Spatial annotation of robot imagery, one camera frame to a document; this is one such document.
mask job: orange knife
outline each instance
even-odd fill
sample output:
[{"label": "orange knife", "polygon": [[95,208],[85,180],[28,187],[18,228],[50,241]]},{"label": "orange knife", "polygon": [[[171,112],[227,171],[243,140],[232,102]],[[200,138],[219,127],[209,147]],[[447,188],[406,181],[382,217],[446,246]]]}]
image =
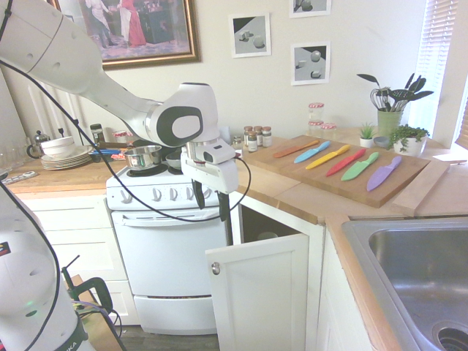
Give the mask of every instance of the orange knife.
[{"label": "orange knife", "polygon": [[334,152],[330,152],[329,154],[326,154],[323,157],[320,157],[319,159],[316,159],[313,161],[310,165],[306,167],[307,170],[311,170],[312,168],[315,168],[316,166],[320,166],[321,164],[330,161],[332,158],[337,157],[338,155],[344,154],[346,151],[348,151],[351,148],[351,145],[345,145],[339,148],[338,150]]},{"label": "orange knife", "polygon": [[283,151],[276,152],[275,154],[273,154],[273,157],[279,158],[279,157],[284,157],[284,156],[287,156],[287,155],[291,155],[291,154],[295,153],[296,151],[300,151],[303,148],[308,148],[310,146],[317,145],[318,143],[319,143],[318,140],[314,140],[311,143],[308,143],[306,145],[292,146],[290,148],[286,148]]}]

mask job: jar lid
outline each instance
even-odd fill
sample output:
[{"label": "jar lid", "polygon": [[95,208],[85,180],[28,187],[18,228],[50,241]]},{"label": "jar lid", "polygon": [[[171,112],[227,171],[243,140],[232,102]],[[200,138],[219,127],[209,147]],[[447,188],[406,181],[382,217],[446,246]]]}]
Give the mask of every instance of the jar lid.
[{"label": "jar lid", "polygon": [[324,123],[322,124],[322,129],[335,129],[336,124],[334,123]]},{"label": "jar lid", "polygon": [[312,121],[309,121],[309,126],[319,126],[321,124],[323,124],[323,121],[319,119],[314,119]]},{"label": "jar lid", "polygon": [[325,104],[323,102],[313,102],[311,104],[309,104],[309,108],[319,108],[319,107],[323,107],[325,106]]}]

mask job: cutting board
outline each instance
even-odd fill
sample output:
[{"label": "cutting board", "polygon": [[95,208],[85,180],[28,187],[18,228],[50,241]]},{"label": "cutting board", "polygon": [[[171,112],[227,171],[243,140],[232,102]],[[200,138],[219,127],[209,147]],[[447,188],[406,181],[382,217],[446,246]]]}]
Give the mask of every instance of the cutting board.
[{"label": "cutting board", "polygon": [[[395,196],[400,190],[408,185],[430,162],[427,159],[402,156],[402,161],[399,167],[396,168],[396,170],[394,170],[379,187],[372,190],[371,192],[368,192],[366,185],[369,177],[379,167],[389,165],[392,162],[392,159],[395,156],[398,156],[397,154],[392,151],[386,151],[384,148],[375,147],[367,149],[366,154],[358,161],[366,160],[370,154],[376,151],[379,152],[379,158],[372,165],[367,167],[357,178],[352,179],[351,181],[341,181],[341,177],[355,162],[351,163],[351,165],[346,166],[344,169],[330,177],[327,177],[326,173],[336,163],[362,149],[360,146],[351,146],[351,149],[348,152],[345,152],[344,154],[339,155],[334,159],[331,159],[330,161],[311,170],[306,170],[306,166],[309,163],[319,159],[322,156],[325,156],[332,151],[338,150],[346,144],[332,141],[327,149],[298,164],[294,163],[294,159],[303,152],[307,151],[307,148],[282,158],[273,157],[273,154],[284,150],[285,148],[307,144],[315,139],[315,137],[301,135],[269,148],[260,148],[259,151],[254,153],[244,153],[244,159],[251,165],[263,168],[265,170],[270,170],[271,172],[287,176],[289,178],[295,179],[296,181],[300,181],[302,183],[324,189],[328,192],[347,197],[348,199],[358,201],[359,203],[365,203],[366,205],[375,208],[381,207],[383,204],[389,201],[389,199]],[[312,146],[311,148],[318,147],[326,140],[319,139],[319,141],[319,144]]]}]

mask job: tiled floor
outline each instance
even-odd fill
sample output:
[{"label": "tiled floor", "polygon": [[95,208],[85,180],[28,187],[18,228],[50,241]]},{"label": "tiled floor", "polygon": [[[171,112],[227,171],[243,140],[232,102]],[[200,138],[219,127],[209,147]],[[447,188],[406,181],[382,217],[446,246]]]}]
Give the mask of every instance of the tiled floor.
[{"label": "tiled floor", "polygon": [[219,351],[214,335],[174,336],[145,333],[139,326],[124,326],[121,340],[127,351]]}]

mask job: potted plant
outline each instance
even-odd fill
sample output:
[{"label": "potted plant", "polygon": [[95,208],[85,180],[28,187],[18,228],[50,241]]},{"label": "potted plant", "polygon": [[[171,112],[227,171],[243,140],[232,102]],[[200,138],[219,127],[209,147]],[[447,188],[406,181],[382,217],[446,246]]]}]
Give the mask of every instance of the potted plant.
[{"label": "potted plant", "polygon": [[429,132],[424,128],[413,128],[405,124],[390,134],[388,148],[393,146],[397,154],[418,157],[426,146]]},{"label": "potted plant", "polygon": [[361,127],[360,130],[361,138],[359,140],[360,144],[364,148],[370,148],[374,144],[372,138],[375,135],[375,126],[372,123],[366,123]]}]

